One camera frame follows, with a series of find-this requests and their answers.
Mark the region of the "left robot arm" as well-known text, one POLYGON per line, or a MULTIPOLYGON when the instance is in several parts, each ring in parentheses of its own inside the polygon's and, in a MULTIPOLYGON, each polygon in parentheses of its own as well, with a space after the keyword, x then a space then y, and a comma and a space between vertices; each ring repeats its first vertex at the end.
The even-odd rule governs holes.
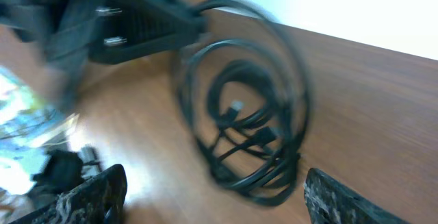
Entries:
POLYGON ((36 42, 64 81, 55 105, 73 109, 87 62, 115 65, 195 43, 205 19, 183 0, 1 0, 1 24, 36 42))

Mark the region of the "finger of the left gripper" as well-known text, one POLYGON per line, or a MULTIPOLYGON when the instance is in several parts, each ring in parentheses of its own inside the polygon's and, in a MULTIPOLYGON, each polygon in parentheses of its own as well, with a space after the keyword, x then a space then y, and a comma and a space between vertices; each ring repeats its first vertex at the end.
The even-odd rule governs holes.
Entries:
POLYGON ((104 0, 96 9, 89 60, 120 64, 194 44, 206 19, 184 0, 104 0))

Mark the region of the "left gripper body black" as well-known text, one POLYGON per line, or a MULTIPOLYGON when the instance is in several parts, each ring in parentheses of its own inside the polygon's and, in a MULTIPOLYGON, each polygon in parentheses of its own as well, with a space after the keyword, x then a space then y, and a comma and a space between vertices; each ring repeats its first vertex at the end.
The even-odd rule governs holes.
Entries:
POLYGON ((53 31, 44 49, 48 65, 62 73, 55 98, 61 111, 75 107, 89 47, 96 38, 97 8, 102 4, 103 0, 49 0, 53 31))

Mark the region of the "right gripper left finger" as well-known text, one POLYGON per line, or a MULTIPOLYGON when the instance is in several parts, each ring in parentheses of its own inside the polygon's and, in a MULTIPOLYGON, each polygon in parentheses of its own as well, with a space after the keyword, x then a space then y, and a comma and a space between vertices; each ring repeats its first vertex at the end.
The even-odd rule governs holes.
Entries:
POLYGON ((121 224, 127 177, 121 164, 115 164, 52 203, 35 210, 13 224, 121 224))

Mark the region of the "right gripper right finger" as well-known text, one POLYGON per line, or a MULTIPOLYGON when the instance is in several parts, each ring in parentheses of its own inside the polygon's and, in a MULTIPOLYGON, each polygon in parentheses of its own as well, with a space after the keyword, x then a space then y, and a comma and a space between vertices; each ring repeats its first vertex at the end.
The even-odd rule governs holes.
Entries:
POLYGON ((317 168, 311 168, 307 173, 304 198, 313 224, 406 222, 317 168))

